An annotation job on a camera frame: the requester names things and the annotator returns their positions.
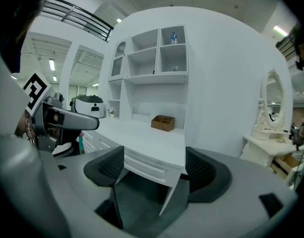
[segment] desk leg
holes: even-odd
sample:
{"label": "desk leg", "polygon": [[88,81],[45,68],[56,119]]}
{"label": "desk leg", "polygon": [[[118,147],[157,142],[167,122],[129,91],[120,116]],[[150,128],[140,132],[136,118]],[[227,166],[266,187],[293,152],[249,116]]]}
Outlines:
{"label": "desk leg", "polygon": [[163,213],[165,207],[167,206],[168,202],[170,201],[170,199],[171,199],[171,197],[172,197],[172,195],[173,195],[173,192],[174,192],[174,190],[175,190],[175,188],[176,188],[176,185],[177,185],[177,183],[178,183],[178,180],[180,179],[180,176],[181,176],[181,172],[178,173],[178,177],[177,177],[177,179],[176,179],[175,185],[174,185],[173,187],[169,187],[169,188],[168,188],[167,195],[166,195],[166,198],[165,198],[165,201],[164,201],[164,203],[163,203],[163,206],[162,206],[162,209],[161,209],[161,211],[160,211],[159,216],[161,216],[161,214]]}
{"label": "desk leg", "polygon": [[118,182],[120,182],[121,179],[123,179],[123,178],[127,175],[127,173],[129,173],[129,170],[123,168],[123,170],[121,171],[121,174],[119,175],[119,177],[118,177],[118,179],[117,179],[115,185],[116,185]]}

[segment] curved wall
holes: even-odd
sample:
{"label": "curved wall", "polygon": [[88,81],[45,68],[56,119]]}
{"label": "curved wall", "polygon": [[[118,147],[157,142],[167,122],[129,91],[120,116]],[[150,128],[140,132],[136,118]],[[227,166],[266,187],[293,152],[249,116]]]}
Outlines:
{"label": "curved wall", "polygon": [[115,26],[102,64],[99,93],[105,99],[117,42],[152,29],[182,25],[189,43],[186,146],[239,157],[243,135],[258,114],[261,83],[274,68],[285,89],[286,126],[292,119],[287,63],[260,33],[229,16],[192,7],[163,7],[131,14]]}

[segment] ornate mirror frame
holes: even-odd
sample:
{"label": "ornate mirror frame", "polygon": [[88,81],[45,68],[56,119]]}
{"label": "ornate mirror frame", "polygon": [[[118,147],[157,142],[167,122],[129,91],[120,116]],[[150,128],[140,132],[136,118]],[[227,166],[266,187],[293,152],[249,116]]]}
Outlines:
{"label": "ornate mirror frame", "polygon": [[[282,92],[281,96],[281,108],[280,113],[275,121],[272,121],[270,116],[268,115],[267,110],[267,95],[266,95],[266,88],[268,79],[272,77],[275,79],[277,85],[280,88],[280,91]],[[259,114],[256,121],[256,127],[260,130],[270,129],[273,131],[281,131],[285,129],[285,113],[286,113],[286,103],[285,103],[285,91],[282,85],[282,82],[280,80],[279,75],[277,74],[275,69],[272,69],[269,71],[269,73],[264,77],[262,81],[262,87],[261,87],[261,99],[259,100]]]}

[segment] mirror glass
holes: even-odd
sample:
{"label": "mirror glass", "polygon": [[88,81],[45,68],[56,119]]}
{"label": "mirror glass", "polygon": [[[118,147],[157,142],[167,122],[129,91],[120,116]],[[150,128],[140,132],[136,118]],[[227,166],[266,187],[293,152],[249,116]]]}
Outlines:
{"label": "mirror glass", "polygon": [[268,115],[276,121],[281,109],[282,92],[279,82],[274,77],[269,77],[266,86],[266,102]]}

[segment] wooden organizer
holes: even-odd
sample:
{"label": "wooden organizer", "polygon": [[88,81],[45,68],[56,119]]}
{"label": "wooden organizer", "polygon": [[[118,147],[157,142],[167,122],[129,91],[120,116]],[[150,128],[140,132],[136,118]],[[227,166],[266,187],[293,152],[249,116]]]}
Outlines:
{"label": "wooden organizer", "polygon": [[151,121],[151,127],[155,129],[160,129],[164,131],[171,131],[175,125],[174,117],[166,117],[166,116],[156,116]]}

